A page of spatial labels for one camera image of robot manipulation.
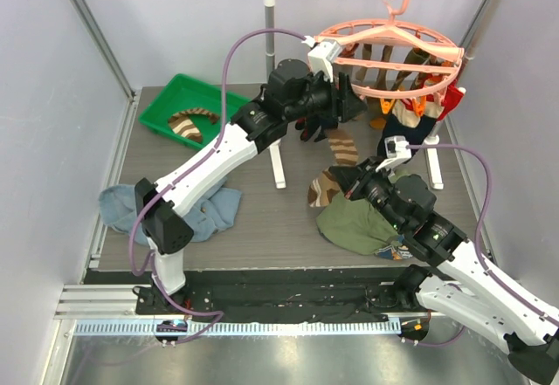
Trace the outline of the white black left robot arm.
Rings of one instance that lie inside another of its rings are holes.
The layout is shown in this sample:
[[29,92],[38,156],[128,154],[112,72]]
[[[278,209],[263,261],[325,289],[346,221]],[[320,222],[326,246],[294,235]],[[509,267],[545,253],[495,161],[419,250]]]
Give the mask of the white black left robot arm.
[[183,218],[204,193],[285,136],[290,123],[314,117],[346,122],[365,108],[348,75],[330,81],[323,71],[311,72],[306,63],[285,59],[215,140],[161,181],[141,179],[135,185],[135,204],[155,254],[152,277],[160,288],[156,304],[168,314],[185,306],[183,250],[194,231]]

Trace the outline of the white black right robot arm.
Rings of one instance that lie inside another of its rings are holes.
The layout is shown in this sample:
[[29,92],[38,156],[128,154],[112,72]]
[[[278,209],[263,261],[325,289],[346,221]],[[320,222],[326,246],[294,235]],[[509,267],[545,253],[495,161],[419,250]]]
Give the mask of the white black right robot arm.
[[347,199],[368,201],[402,235],[412,256],[428,265],[412,265],[397,280],[399,307],[442,313],[491,341],[532,382],[553,382],[558,373],[557,307],[508,276],[439,215],[437,197],[419,175],[392,181],[369,162],[330,170]]

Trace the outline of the brown striped sock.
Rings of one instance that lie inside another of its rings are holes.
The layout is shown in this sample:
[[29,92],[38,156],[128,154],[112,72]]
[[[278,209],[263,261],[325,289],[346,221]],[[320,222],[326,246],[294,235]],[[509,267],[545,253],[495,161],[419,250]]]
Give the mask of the brown striped sock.
[[215,125],[220,118],[217,113],[206,108],[192,107],[172,114],[167,122],[174,134],[184,139],[201,143],[204,140],[204,136],[198,126],[193,122],[193,116],[204,116],[212,125]]
[[[353,137],[342,129],[328,129],[326,135],[334,157],[333,166],[354,167],[358,162],[358,152]],[[339,183],[329,168],[325,168],[310,183],[307,204],[311,208],[326,207],[340,191]]]

